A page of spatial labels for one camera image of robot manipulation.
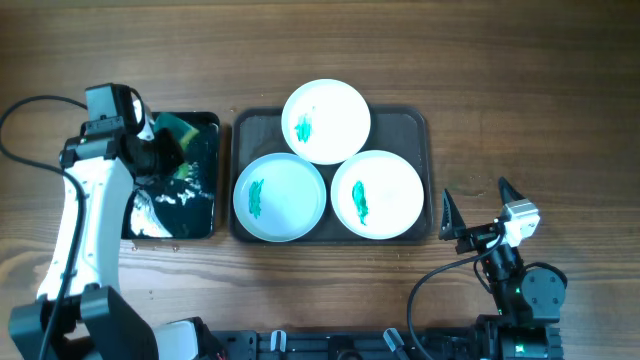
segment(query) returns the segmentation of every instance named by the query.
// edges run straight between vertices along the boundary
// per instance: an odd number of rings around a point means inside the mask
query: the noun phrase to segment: dark tray
[[[289,243],[318,245],[415,245],[425,240],[433,224],[431,170],[427,143],[427,126],[414,108],[407,106],[373,105],[371,132],[361,151],[385,150],[411,164],[422,179],[424,207],[418,220],[402,235],[388,240],[371,240],[352,233],[338,219],[331,205],[331,181],[341,164],[315,165],[327,187],[327,206],[316,226],[303,237]],[[254,108],[242,113],[233,124],[231,170],[229,181],[229,229],[238,240],[261,242],[238,221],[233,210],[233,189],[238,177],[257,158],[277,153],[293,153],[282,135],[282,108]]]
[[[216,214],[216,190],[218,186],[218,150],[220,143],[220,120],[218,116],[212,112],[169,112],[183,121],[187,122],[191,126],[200,130],[201,135],[207,136],[208,141],[206,143],[200,141],[198,154],[202,154],[193,157],[192,154],[185,154],[186,159],[198,160],[200,165],[206,165],[206,169],[203,169],[199,175],[198,182],[199,188],[194,188],[192,185],[187,186],[191,191],[197,192],[203,191],[213,198],[206,198],[200,195],[196,195],[186,205],[169,204],[167,202],[158,203],[155,200],[151,200],[149,205],[153,212],[156,214],[159,222],[151,220],[141,221],[139,223],[144,224],[145,227],[151,227],[155,224],[159,224],[167,228],[172,234],[171,237],[151,237],[143,234],[136,234],[132,230],[132,209],[134,206],[134,200],[138,196],[140,189],[136,189],[127,203],[125,210],[125,221],[123,222],[122,238],[123,239],[148,239],[148,240],[185,240],[185,239],[204,239],[208,238],[214,233],[215,229],[215,214]],[[153,117],[157,118],[161,112],[154,112]],[[151,199],[155,199],[157,195],[167,195],[172,198],[176,198],[177,191],[184,191],[181,188],[171,186],[174,183],[172,176],[159,177],[151,185],[146,185],[145,188],[151,196]]]

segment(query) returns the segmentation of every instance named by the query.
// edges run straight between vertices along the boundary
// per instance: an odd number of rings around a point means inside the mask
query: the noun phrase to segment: wooden surface
[[[448,187],[468,225],[497,214],[499,176],[540,208],[521,253],[570,279],[566,358],[637,358],[637,3],[244,3],[0,11],[0,108],[37,94],[84,100],[85,87],[119,82],[154,110],[208,110],[231,124],[317,78],[415,106],[436,194]],[[65,104],[30,105],[3,141],[54,164],[85,120]],[[63,191],[54,175],[4,157],[0,167],[0,358],[13,359],[9,311],[44,278]],[[438,224],[440,211],[437,202]],[[415,247],[246,246],[224,225],[208,240],[137,245],[122,241],[119,269],[142,317],[201,316],[220,330],[405,328],[413,284],[458,259],[436,235]],[[415,322],[460,326],[495,311],[466,266],[423,287]]]

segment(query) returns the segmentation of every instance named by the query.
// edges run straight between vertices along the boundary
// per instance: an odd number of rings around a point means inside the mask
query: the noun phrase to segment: sponge
[[[156,122],[153,125],[153,132],[158,132],[160,129],[168,129],[171,135],[178,141],[183,151],[187,150],[187,146],[191,139],[193,139],[200,132],[198,129],[187,124],[184,120],[170,113],[161,113],[156,118]]]

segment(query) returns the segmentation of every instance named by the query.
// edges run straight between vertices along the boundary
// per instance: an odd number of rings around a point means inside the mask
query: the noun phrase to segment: green paint
[[[364,218],[369,214],[369,208],[367,207],[367,199],[364,198],[364,185],[362,181],[358,181],[353,185],[351,196],[353,197],[353,202],[356,204],[356,209],[358,209],[360,222],[366,226],[367,224],[364,223]]]
[[[182,165],[178,166],[178,170],[176,170],[176,172],[173,174],[173,177],[175,179],[180,180],[186,179],[187,176],[189,176],[189,164],[187,163],[183,163]]]
[[[257,219],[260,216],[260,192],[262,191],[262,184],[264,179],[260,182],[254,181],[249,188],[249,213]]]
[[[298,135],[298,141],[307,142],[311,136],[311,115],[304,114],[298,118],[298,125],[294,128]]]

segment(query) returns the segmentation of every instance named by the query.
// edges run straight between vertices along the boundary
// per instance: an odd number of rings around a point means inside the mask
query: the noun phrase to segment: black cable
[[[67,180],[69,180],[69,182],[71,182],[73,187],[76,189],[76,195],[78,200],[78,218],[76,220],[75,229],[73,230],[73,238],[71,239],[71,249],[69,251],[69,256],[67,257],[67,265],[64,269],[64,273],[62,273],[62,283],[60,285],[60,290],[58,291],[58,297],[56,298],[56,303],[53,306],[53,311],[51,312],[51,318],[49,319],[49,322],[47,324],[47,328],[44,332],[44,338],[42,340],[42,345],[40,347],[40,355],[38,356],[38,358],[40,360],[44,360],[47,357],[47,351],[49,350],[49,343],[51,341],[51,336],[55,331],[55,325],[56,325],[56,322],[58,321],[58,317],[60,316],[60,310],[62,309],[62,302],[64,300],[64,296],[67,293],[67,289],[69,288],[69,282],[71,281],[71,277],[73,276],[72,272],[75,266],[76,255],[78,253],[78,245],[80,244],[80,233],[82,230],[82,223],[83,223],[84,213],[85,213],[85,195],[82,189],[82,185],[80,185],[78,180],[76,180],[73,176],[69,175],[62,169],[58,169],[51,165],[39,163],[33,160],[25,159],[17,155],[14,155],[9,150],[7,150],[7,148],[5,148],[4,144],[2,143],[1,131],[2,131],[2,126],[4,125],[4,122],[7,119],[7,117],[9,117],[9,115],[11,115],[11,113],[13,113],[20,106],[28,104],[33,101],[38,101],[38,100],[63,101],[72,105],[79,106],[85,110],[87,109],[87,106],[84,105],[83,103],[80,103],[65,97],[61,97],[61,96],[40,95],[40,96],[33,96],[33,97],[26,98],[24,100],[18,101],[17,103],[13,104],[7,111],[5,111],[5,113],[2,114],[2,117],[0,118],[0,151],[4,154],[4,156],[8,157],[13,161],[19,162],[21,164],[33,166],[38,169],[48,170],[58,175],[64,176],[65,178],[67,178]]]
[[[460,265],[464,265],[464,264],[468,264],[470,262],[476,261],[476,260],[482,260],[485,257],[491,255],[492,252],[494,252],[498,246],[500,246],[502,244],[502,241],[504,240],[504,235],[500,236],[500,239],[498,239],[498,241],[492,246],[490,247],[486,252],[484,252],[483,254],[478,254],[466,259],[462,259],[456,262],[452,262],[451,264],[447,264],[444,266],[441,266],[435,270],[433,270],[432,272],[428,273],[427,275],[425,275],[422,279],[420,279],[416,285],[413,287],[413,290],[411,290],[411,294],[409,294],[409,301],[407,303],[407,325],[409,326],[409,333],[411,334],[411,338],[413,339],[413,342],[416,344],[416,348],[418,348],[418,350],[420,350],[420,352],[425,356],[425,358],[427,358],[428,360],[434,360],[433,357],[431,357],[431,355],[429,355],[429,353],[427,352],[427,350],[425,350],[425,348],[422,346],[422,344],[420,344],[420,341],[418,340],[418,337],[416,336],[416,332],[413,329],[413,320],[411,320],[411,308],[413,307],[413,299],[415,298],[416,294],[418,293],[418,290],[420,289],[420,286],[422,286],[422,284],[426,283],[429,279],[431,279],[433,276],[443,272],[443,271],[447,271],[449,269],[452,269],[454,267],[458,267]]]
[[[473,272],[476,274],[476,277],[478,278],[478,281],[480,281],[480,284],[482,285],[482,287],[487,290],[487,292],[489,294],[491,294],[491,288],[489,287],[489,285],[487,285],[486,282],[484,282],[484,279],[482,278],[482,276],[480,276],[480,273],[478,272],[478,261],[480,260],[476,260],[473,262]]]

